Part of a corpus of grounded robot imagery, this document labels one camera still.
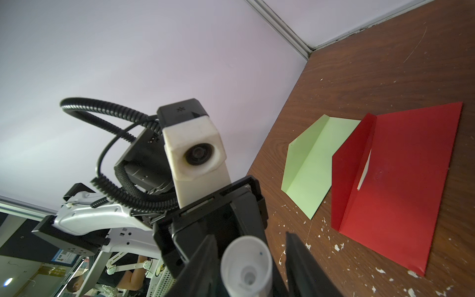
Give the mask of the white green glue stick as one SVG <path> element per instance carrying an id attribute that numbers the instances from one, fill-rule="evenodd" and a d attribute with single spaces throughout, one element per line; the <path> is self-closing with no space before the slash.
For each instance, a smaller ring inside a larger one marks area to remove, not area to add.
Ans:
<path id="1" fill-rule="evenodd" d="M 255 236 L 241 236 L 225 249 L 220 274 L 231 297 L 269 297 L 273 260 L 268 246 Z"/>

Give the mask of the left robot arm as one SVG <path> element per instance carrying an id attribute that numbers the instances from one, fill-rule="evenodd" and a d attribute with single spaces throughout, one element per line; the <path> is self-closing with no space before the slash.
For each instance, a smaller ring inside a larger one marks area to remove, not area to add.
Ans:
<path id="1" fill-rule="evenodd" d="M 339 290 L 293 233 L 286 236 L 283 280 L 270 255 L 268 212 L 259 182 L 247 176 L 231 183 L 216 129 L 146 130 L 136 151 L 158 179 L 159 148 L 171 168 L 174 191 L 147 194 L 128 175 L 128 161 L 116 168 L 122 186 L 105 176 L 96 193 L 76 184 L 56 215 L 33 230 L 38 237 L 76 254 L 112 252 L 160 254 L 176 282 L 170 297 L 337 297 Z"/>

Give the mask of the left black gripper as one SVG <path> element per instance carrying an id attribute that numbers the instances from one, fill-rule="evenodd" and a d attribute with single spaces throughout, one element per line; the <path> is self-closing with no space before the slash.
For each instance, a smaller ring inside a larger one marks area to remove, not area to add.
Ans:
<path id="1" fill-rule="evenodd" d="M 240 236 L 265 240 L 268 213 L 259 182 L 247 176 L 182 209 L 176 190 L 157 195 L 155 189 L 171 181 L 163 138 L 146 129 L 115 166 L 121 187 L 114 200 L 138 216 L 164 213 L 151 221 L 153 238 L 165 265 L 178 277 L 166 297 L 215 297 L 218 259 Z M 286 274 L 290 297 L 342 297 L 299 236 L 286 233 Z"/>

